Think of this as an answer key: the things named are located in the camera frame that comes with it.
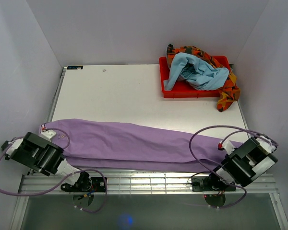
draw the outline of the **orange and black fabric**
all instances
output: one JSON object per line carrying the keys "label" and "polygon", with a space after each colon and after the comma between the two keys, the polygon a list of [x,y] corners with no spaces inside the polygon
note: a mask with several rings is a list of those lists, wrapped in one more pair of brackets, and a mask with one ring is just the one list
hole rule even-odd
{"label": "orange and black fabric", "polygon": [[[210,64],[213,68],[224,67],[213,56],[200,50],[199,48],[196,48],[195,46],[181,46],[179,49],[175,49],[174,46],[170,44],[167,48],[167,61],[169,68],[172,64],[174,56],[178,53],[195,55],[201,60],[204,60]],[[237,76],[231,70],[229,70],[229,75],[224,83],[224,86],[218,89],[220,92],[220,98],[216,105],[218,111],[223,112],[224,110],[227,110],[233,102],[236,102],[239,99],[240,89],[236,85],[236,82]]]}

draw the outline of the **purple cloth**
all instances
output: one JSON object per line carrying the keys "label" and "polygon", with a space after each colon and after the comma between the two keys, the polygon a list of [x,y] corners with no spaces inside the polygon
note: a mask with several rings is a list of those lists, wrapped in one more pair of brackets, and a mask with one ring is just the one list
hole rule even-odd
{"label": "purple cloth", "polygon": [[[62,129],[70,136],[71,142],[64,155],[73,166],[195,173],[205,170],[189,151],[190,133],[80,119],[59,120],[44,126]],[[68,138],[56,132],[52,142],[66,146]],[[226,153],[217,149],[219,141],[218,138],[198,135],[192,142],[196,156],[211,169],[216,164],[209,160],[220,164],[225,158]]]}

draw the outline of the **laundry pile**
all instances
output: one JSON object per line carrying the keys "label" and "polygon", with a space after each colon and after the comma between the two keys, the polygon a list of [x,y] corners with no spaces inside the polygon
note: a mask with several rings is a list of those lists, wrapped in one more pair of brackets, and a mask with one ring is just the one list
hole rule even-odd
{"label": "laundry pile", "polygon": [[[42,124],[56,131],[51,141],[64,147],[69,164],[82,167],[201,172],[205,168],[189,151],[191,133],[139,126],[119,122],[93,122],[65,119]],[[225,158],[219,151],[220,139],[196,136],[192,149],[196,156],[212,169]],[[236,147],[241,143],[232,142]]]}
{"label": "laundry pile", "polygon": [[176,81],[187,81],[197,90],[219,90],[218,111],[228,109],[239,99],[237,77],[221,65],[213,56],[194,46],[167,47],[169,79],[165,80],[166,91],[171,91]]}

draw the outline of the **light blue cloth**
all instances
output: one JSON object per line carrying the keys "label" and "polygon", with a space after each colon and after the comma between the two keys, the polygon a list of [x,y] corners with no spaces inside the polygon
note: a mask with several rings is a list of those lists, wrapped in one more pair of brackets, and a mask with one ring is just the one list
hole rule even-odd
{"label": "light blue cloth", "polygon": [[186,80],[196,90],[216,90],[224,85],[228,74],[227,68],[215,69],[194,55],[178,53],[172,61],[169,79],[163,82],[164,89],[171,91],[180,79]]}

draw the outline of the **white wall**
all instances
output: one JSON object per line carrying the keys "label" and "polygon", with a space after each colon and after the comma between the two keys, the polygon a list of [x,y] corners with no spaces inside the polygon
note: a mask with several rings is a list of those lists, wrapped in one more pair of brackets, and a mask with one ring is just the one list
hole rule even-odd
{"label": "white wall", "polygon": [[234,68],[250,129],[280,144],[271,169],[288,218],[288,0],[270,0]]}
{"label": "white wall", "polygon": [[[0,146],[37,132],[48,114],[61,72],[25,0],[0,0]],[[0,187],[17,192],[24,167],[0,164]],[[0,194],[0,230],[8,229],[16,197]]]}
{"label": "white wall", "polygon": [[27,0],[62,66],[158,63],[169,43],[235,62],[268,0]]}

